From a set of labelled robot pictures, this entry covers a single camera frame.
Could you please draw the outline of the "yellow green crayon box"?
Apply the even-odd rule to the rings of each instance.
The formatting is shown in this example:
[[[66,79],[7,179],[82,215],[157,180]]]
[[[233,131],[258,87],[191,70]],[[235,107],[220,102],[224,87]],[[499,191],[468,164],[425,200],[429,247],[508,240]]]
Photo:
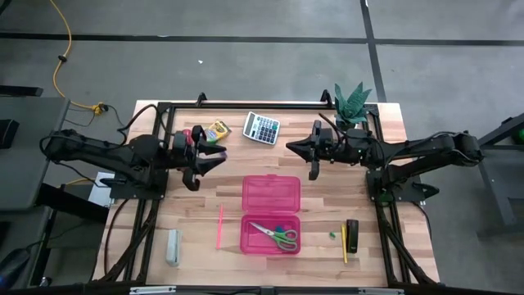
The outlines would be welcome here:
[[[231,132],[232,130],[221,120],[216,120],[205,128],[208,143],[217,143],[219,140],[226,138]]]

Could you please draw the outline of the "grey metal cart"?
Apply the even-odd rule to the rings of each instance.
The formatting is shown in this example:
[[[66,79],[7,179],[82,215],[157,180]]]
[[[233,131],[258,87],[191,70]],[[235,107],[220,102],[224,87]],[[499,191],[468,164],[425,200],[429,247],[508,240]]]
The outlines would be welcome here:
[[[479,239],[524,238],[524,112],[479,139],[485,158],[476,170],[500,221],[483,225]]]

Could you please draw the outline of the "pink pen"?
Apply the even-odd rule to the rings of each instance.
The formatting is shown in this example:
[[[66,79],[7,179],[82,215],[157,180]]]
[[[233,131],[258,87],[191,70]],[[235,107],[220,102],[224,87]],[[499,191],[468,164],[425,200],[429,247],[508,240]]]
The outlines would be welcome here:
[[[217,225],[217,238],[216,238],[216,249],[219,250],[221,247],[222,228],[224,221],[224,205],[221,203],[219,206],[219,219]]]

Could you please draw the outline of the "black bar beside desk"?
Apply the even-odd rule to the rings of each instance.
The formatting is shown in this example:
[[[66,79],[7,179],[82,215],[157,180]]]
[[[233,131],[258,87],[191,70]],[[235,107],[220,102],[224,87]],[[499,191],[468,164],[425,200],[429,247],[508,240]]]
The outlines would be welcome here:
[[[8,97],[40,97],[43,89],[40,87],[14,86],[0,84],[0,96]]]

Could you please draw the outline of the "grey desk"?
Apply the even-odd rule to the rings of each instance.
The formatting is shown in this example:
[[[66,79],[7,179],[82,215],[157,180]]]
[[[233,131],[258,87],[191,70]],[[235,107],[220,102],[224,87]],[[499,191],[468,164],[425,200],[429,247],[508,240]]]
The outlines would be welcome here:
[[[64,98],[0,97],[0,119],[19,123],[13,143],[0,149],[0,261],[31,246],[29,260],[13,288],[27,288],[51,210],[35,202],[48,161],[39,141],[60,129],[70,102]]]

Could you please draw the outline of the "black aluminium table frame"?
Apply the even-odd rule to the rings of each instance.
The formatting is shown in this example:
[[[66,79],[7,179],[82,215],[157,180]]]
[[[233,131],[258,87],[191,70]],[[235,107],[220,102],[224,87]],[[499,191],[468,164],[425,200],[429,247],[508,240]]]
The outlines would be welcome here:
[[[242,134],[249,111],[278,120],[275,145],[258,143]],[[200,189],[191,192],[182,175],[169,173],[153,237],[138,251],[130,271],[147,267],[148,284],[248,285],[297,287],[384,287],[387,284],[376,210],[368,198],[365,169],[328,164],[319,177],[308,178],[309,166],[286,148],[306,137],[313,122],[332,116],[323,102],[205,101],[196,106],[177,102],[169,112],[175,129],[223,120],[232,130],[224,140],[225,163],[210,171]],[[301,182],[301,250],[295,255],[245,254],[240,248],[242,181],[248,175],[295,176]],[[219,206],[224,205],[221,247],[216,249]],[[358,251],[344,264],[341,225],[359,222]],[[181,232],[177,267],[165,260],[168,233]],[[329,233],[336,234],[331,239]]]

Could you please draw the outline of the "grey desk calculator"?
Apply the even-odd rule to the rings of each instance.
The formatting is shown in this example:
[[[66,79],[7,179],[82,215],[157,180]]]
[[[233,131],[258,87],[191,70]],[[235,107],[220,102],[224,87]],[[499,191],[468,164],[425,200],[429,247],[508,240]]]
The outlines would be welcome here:
[[[278,120],[260,116],[249,111],[243,126],[242,134],[258,143],[275,145],[281,124]]]

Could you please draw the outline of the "green handled scissors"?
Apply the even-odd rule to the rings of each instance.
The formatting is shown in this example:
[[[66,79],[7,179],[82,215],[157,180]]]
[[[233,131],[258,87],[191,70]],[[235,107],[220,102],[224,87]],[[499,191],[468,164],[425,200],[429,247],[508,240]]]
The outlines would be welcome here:
[[[284,252],[293,252],[298,248],[296,241],[298,239],[298,233],[294,229],[278,232],[267,229],[254,222],[250,222],[250,225],[258,229],[261,233],[269,236],[276,243],[277,247]]]

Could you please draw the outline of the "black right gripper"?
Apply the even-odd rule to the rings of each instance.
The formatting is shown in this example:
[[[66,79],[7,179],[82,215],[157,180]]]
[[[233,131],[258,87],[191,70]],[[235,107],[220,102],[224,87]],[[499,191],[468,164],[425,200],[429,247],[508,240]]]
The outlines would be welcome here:
[[[343,142],[339,128],[330,120],[327,123],[331,128],[323,128],[321,121],[315,120],[310,137],[286,143],[287,148],[310,162],[309,180],[318,178],[322,159],[334,162],[334,154]]]

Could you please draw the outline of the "pink transparent pencil case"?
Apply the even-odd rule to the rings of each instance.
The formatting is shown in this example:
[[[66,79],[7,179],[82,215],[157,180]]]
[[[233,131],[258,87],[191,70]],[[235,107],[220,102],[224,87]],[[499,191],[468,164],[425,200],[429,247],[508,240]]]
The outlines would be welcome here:
[[[242,182],[242,210],[240,248],[245,254],[295,255],[300,252],[300,179],[282,175],[248,175]],[[298,248],[293,252],[280,250],[266,234],[250,225],[257,223],[275,231],[281,225],[284,231],[298,233]]]

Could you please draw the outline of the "black stapler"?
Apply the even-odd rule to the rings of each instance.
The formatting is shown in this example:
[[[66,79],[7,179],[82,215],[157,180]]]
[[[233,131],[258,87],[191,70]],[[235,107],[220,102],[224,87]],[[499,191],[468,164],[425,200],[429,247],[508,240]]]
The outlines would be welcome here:
[[[359,243],[359,222],[357,220],[347,220],[346,221],[346,232],[347,240],[346,247],[347,253],[355,254],[358,251]]]

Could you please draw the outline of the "green plant in white pot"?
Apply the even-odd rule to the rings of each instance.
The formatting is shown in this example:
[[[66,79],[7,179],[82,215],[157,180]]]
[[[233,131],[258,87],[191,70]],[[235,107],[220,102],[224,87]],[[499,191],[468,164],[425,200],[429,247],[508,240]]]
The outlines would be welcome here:
[[[360,82],[347,98],[343,95],[339,84],[334,84],[334,90],[337,110],[335,119],[338,128],[346,131],[367,121],[364,105],[372,92],[371,89],[365,89],[364,83]]]

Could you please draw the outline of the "black device on desk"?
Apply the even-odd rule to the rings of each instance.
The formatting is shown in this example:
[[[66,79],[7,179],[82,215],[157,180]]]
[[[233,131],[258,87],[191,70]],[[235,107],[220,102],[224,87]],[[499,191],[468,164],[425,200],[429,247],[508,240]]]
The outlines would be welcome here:
[[[13,119],[0,120],[0,149],[8,149],[11,147],[19,123]]]

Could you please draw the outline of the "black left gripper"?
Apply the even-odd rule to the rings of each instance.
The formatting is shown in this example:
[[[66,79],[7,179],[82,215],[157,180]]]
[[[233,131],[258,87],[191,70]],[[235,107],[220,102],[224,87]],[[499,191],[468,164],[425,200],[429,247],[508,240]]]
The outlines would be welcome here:
[[[201,125],[192,127],[193,145],[187,145],[186,136],[183,134],[183,131],[177,131],[174,134],[172,153],[175,157],[175,167],[183,172],[183,184],[190,191],[197,191],[200,188],[200,180],[197,179],[197,175],[205,175],[226,161],[225,157],[198,157],[198,144],[203,134],[204,130]],[[226,152],[227,148],[216,144],[203,143],[202,151],[209,156]]]

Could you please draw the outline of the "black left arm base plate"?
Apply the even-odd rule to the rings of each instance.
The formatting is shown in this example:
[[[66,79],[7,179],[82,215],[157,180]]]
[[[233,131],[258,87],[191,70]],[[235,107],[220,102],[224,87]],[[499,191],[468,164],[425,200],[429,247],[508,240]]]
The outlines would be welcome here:
[[[157,170],[154,172],[151,187],[133,184],[126,180],[123,175],[115,174],[111,177],[102,177],[99,182],[103,187],[108,187],[111,199],[138,199],[138,200],[161,200],[165,196],[169,172]]]

